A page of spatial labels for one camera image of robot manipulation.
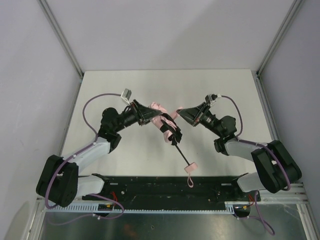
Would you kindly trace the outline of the pink and black folding umbrella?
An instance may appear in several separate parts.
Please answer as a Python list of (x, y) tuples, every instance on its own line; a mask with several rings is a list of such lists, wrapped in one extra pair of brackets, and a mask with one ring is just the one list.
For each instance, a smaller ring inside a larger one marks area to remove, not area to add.
[(189, 162), (178, 146), (183, 135), (175, 119), (180, 116), (177, 110), (182, 108), (180, 107), (176, 111), (168, 113), (168, 111), (157, 102), (152, 102), (149, 107), (161, 111), (161, 117), (157, 117), (156, 120), (152, 120), (151, 122), (162, 132), (164, 141), (174, 146), (185, 161), (186, 167), (184, 171), (187, 173), (187, 185), (189, 188), (193, 188), (194, 182), (191, 175), (198, 168), (198, 165), (195, 162)]

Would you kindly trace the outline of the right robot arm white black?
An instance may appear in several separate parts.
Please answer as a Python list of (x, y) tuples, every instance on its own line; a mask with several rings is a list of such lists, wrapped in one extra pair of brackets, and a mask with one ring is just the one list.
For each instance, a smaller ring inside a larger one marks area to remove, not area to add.
[(190, 125), (202, 125), (218, 136), (214, 148), (225, 156), (235, 156), (254, 163), (256, 171), (239, 176), (235, 182), (244, 193), (267, 190), (270, 193), (288, 191), (291, 184), (302, 178), (302, 171), (283, 143), (273, 140), (258, 143), (236, 136), (236, 119), (226, 115), (221, 119), (210, 112), (210, 105), (202, 103), (182, 108), (177, 113)]

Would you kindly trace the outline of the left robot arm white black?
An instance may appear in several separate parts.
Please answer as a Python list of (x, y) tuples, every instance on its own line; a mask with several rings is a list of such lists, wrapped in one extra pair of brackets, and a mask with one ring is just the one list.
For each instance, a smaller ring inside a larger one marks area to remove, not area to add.
[(122, 138), (120, 131), (135, 123), (146, 125), (161, 114), (161, 110), (144, 106), (136, 100), (121, 113), (113, 107), (106, 108), (92, 143), (68, 156), (51, 155), (46, 160), (35, 189), (44, 197), (46, 207), (67, 207), (76, 198), (99, 194), (107, 179), (97, 173), (89, 176), (80, 176), (80, 173), (116, 149)]

